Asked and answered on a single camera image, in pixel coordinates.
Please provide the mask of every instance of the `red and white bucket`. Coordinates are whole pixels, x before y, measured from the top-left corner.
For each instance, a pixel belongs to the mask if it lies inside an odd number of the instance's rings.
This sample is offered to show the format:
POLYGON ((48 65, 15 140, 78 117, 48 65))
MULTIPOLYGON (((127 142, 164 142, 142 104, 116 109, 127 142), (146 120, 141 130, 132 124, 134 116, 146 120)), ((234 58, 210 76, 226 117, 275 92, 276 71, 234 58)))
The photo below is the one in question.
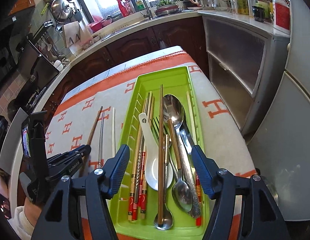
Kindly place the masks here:
POLYGON ((290 10, 284 0, 273 0, 274 28, 290 34, 290 10))

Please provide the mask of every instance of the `white sleeve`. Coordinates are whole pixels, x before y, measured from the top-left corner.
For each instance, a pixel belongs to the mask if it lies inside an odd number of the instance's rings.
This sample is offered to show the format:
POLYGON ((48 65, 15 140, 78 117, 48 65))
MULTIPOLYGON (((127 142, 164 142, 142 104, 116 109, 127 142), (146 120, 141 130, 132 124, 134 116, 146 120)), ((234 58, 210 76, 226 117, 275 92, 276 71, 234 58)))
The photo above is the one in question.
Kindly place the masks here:
POLYGON ((14 218, 9 219, 8 222, 21 240, 31 240, 34 226, 26 218, 23 206, 15 208, 14 218))

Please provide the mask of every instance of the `white bottle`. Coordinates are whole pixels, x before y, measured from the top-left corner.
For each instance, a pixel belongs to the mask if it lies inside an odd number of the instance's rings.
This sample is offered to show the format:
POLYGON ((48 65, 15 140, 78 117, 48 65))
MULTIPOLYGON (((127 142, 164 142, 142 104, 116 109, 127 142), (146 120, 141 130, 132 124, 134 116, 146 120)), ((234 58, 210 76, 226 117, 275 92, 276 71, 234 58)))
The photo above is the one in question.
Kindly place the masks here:
POLYGON ((249 9, 249 16, 253 17, 253 8, 252 6, 255 5, 255 0, 247 0, 248 1, 248 9, 249 9))

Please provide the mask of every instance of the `faucet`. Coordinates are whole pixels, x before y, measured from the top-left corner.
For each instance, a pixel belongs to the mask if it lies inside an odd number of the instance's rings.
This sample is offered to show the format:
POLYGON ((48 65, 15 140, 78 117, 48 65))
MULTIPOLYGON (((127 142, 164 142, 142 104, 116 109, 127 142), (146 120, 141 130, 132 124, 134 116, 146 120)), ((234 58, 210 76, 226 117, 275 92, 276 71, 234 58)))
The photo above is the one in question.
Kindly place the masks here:
POLYGON ((151 10, 149 9, 149 7, 148 7, 148 5, 146 3, 146 0, 143 0, 143 3, 144 3, 144 6, 146 8, 147 14, 143 14, 143 13, 141 13, 141 14, 144 16, 144 18, 148 17, 150 20, 153 19, 154 17, 152 15, 151 10))

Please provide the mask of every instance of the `green vegetables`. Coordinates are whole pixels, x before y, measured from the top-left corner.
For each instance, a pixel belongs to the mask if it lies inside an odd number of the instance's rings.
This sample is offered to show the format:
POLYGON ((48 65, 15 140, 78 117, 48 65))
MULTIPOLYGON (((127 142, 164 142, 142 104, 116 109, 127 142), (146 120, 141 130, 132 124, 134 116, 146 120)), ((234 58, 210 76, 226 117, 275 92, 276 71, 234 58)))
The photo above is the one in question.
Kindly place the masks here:
POLYGON ((170 4, 173 4, 170 0, 160 0, 157 4, 157 7, 161 7, 164 5, 170 5, 170 4))

